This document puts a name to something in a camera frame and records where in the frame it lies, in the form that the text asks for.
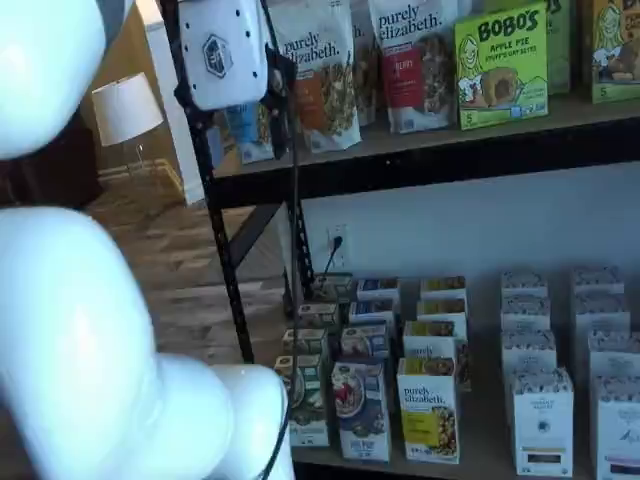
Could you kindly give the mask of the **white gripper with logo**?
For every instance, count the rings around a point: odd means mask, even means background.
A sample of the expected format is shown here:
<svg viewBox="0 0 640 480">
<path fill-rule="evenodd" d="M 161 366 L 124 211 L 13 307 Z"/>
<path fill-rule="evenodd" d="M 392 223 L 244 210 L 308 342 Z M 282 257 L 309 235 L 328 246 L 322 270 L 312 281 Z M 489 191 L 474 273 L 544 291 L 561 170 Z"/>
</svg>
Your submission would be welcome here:
<svg viewBox="0 0 640 480">
<path fill-rule="evenodd" d="M 207 130 L 213 126 L 209 110 L 262 99 L 273 156 L 282 158 L 293 144 L 296 64 L 267 44 L 261 3 L 180 1 L 178 18 L 187 80 L 178 79 L 174 96 L 189 126 Z"/>
</svg>

